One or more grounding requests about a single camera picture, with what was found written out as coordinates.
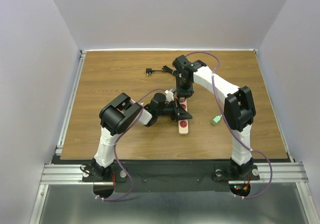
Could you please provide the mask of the white power strip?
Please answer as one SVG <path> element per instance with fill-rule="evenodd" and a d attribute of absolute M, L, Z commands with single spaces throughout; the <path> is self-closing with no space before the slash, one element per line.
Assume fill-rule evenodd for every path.
<path fill-rule="evenodd" d="M 188 110 L 187 100 L 184 102 L 179 102 L 182 104 L 183 108 Z M 180 135 L 187 135 L 189 133 L 189 123 L 188 120 L 179 120 L 178 121 L 178 133 Z"/>

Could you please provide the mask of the green plug adapter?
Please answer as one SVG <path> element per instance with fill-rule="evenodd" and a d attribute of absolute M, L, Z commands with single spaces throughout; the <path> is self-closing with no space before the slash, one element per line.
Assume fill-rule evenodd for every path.
<path fill-rule="evenodd" d="M 217 115 L 212 119 L 212 124 L 216 126 L 222 119 L 222 115 Z"/>

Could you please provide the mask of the pink plug adapter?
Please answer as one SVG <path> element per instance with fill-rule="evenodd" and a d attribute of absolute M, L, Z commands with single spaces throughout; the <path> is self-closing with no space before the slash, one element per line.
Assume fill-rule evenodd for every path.
<path fill-rule="evenodd" d="M 178 99 L 178 101 L 179 101 L 180 103 L 183 103 L 185 100 L 186 100 L 185 97 L 180 97 L 180 98 Z"/>

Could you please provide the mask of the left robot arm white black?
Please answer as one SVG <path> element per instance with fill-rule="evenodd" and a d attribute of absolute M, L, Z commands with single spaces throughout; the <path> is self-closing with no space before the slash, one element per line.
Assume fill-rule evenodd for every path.
<path fill-rule="evenodd" d="M 170 117 L 174 122 L 193 118 L 176 98 L 160 92 L 154 94 L 150 103 L 144 106 L 121 93 L 103 107 L 99 113 L 99 145 L 91 161 L 95 177 L 106 181 L 112 176 L 111 164 L 115 159 L 115 146 L 133 123 L 140 122 L 150 127 L 157 122 L 158 117 Z"/>

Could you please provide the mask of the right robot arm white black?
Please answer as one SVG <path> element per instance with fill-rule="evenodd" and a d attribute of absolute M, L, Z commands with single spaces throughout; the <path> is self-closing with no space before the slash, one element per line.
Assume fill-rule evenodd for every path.
<path fill-rule="evenodd" d="M 177 71 L 178 98 L 191 97 L 193 84 L 214 94 L 222 118 L 232 135 L 230 173 L 233 178 L 242 179 L 253 166 L 251 129 L 256 109 L 251 89 L 228 82 L 203 61 L 190 62 L 185 55 L 177 57 L 172 66 Z"/>

